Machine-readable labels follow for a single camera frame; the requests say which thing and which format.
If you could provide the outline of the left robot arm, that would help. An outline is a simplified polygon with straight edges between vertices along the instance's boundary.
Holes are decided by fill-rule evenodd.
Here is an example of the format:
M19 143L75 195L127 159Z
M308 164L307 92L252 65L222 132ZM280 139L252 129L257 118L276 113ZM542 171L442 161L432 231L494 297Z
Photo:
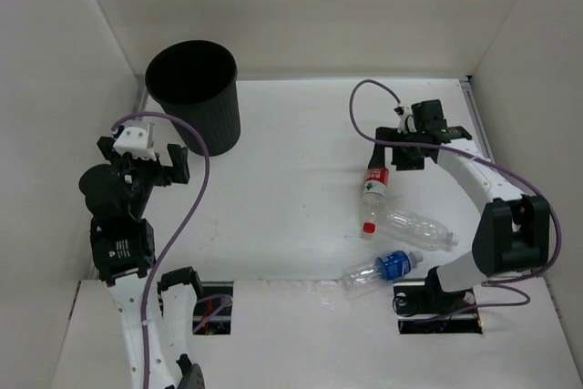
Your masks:
M193 314L204 304L199 276L191 267L150 282L155 262L154 230L142 214L151 191L189 182L188 150L168 146L171 163L135 158L102 137L105 163L86 171L78 186L92 215L90 245L98 278L118 310L131 385L134 388L202 388L200 366L189 352Z

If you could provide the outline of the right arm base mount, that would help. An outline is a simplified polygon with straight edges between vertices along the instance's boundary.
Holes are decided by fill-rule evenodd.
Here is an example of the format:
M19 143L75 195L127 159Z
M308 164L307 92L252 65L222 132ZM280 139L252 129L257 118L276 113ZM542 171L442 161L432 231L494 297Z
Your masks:
M482 334L473 289L431 297L422 280L393 286L398 332L405 334Z

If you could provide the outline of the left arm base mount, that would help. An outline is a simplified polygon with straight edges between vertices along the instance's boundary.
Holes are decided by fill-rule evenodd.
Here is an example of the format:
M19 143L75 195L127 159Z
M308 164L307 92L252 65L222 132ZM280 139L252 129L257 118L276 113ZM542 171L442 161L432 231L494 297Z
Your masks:
M233 282L203 282L202 297L193 311L193 334L230 334L233 298Z

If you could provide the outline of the blue label clear bottle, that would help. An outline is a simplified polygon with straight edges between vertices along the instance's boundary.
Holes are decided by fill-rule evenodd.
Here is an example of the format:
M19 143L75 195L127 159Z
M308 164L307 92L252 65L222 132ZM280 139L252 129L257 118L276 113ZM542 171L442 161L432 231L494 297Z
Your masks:
M423 260L424 255L420 251L393 251L346 272L340 283L351 294L369 292L401 279Z

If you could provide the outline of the red label clear bottle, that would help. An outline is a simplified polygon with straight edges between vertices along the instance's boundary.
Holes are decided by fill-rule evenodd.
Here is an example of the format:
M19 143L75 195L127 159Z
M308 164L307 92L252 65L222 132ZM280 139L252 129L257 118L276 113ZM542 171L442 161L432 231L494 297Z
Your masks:
M359 206L361 230L365 236L372 236L384 219L387 208L389 170L372 166L366 171Z

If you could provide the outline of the clear unlabelled plastic bottle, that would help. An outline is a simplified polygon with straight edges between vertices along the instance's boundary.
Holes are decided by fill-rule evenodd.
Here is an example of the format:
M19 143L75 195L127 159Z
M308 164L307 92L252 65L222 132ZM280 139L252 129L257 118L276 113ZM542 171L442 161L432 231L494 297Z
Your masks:
M425 251L452 251L459 244L459 236L441 222L394 207L386 209L376 232Z

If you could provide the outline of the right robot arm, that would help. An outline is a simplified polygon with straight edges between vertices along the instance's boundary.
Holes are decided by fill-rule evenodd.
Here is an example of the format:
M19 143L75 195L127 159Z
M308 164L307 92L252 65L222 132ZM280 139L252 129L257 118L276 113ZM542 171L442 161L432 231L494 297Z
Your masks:
M547 200L514 186L516 174L487 160L465 128L448 125L439 100L394 111L400 124L375 130L375 150L390 148L398 171L422 170L431 159L481 215L470 250L429 270L414 313L447 314L479 284L503 285L506 273L532 276L542 270L548 263L550 232L558 228Z

